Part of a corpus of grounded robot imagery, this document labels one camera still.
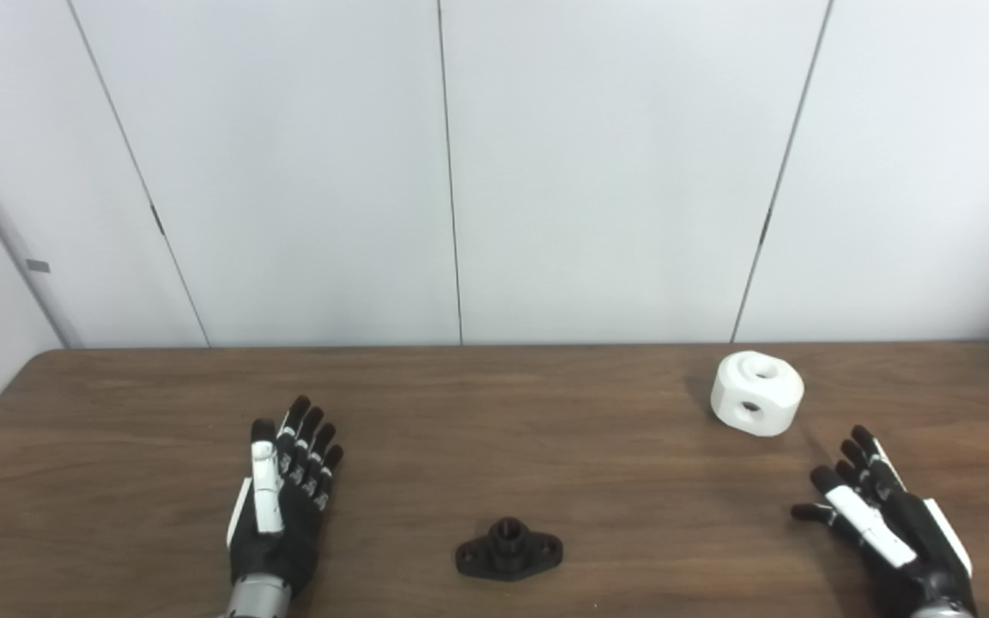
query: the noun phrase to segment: robotic hand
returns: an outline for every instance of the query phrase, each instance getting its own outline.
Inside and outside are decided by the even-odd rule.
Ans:
[[[283,618],[319,559],[319,528],[342,447],[323,410],[299,396],[277,431],[270,419],[251,426],[252,476],[243,481],[228,524],[234,585],[225,618]]]
[[[880,443],[861,426],[841,443],[849,462],[819,466],[811,481],[829,505],[803,504],[792,516],[821,521],[860,553],[887,618],[974,618],[972,562],[937,502],[907,492]]]

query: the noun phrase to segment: hole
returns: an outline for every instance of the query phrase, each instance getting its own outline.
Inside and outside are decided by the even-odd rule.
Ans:
[[[521,524],[515,519],[503,519],[498,523],[498,536],[507,541],[518,540],[521,536]]]
[[[735,415],[737,415],[739,420],[745,422],[758,422],[761,421],[764,412],[761,411],[761,406],[758,406],[757,403],[742,402],[742,404],[739,404]]]
[[[774,379],[777,377],[777,366],[769,363],[758,365],[754,369],[754,375],[761,377],[761,379]]]

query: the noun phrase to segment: white block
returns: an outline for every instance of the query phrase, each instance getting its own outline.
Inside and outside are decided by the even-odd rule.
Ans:
[[[804,380],[784,360],[759,352],[736,352],[719,363],[712,411],[735,429],[769,437],[792,425]]]

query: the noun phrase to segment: wooden table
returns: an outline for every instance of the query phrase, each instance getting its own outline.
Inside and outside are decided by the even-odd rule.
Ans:
[[[247,434],[306,392],[346,461],[291,615],[871,615],[852,548],[789,520],[854,423],[938,497],[989,618],[989,343],[758,345],[807,382],[792,429],[710,416],[729,345],[72,351],[0,398],[0,615],[211,617]],[[465,579],[513,515],[566,559]]]

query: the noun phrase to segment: black flange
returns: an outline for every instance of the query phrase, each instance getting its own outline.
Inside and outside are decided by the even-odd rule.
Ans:
[[[562,542],[556,536],[529,532],[521,520],[503,517],[486,536],[456,548],[456,570],[470,578],[517,582],[562,562]]]

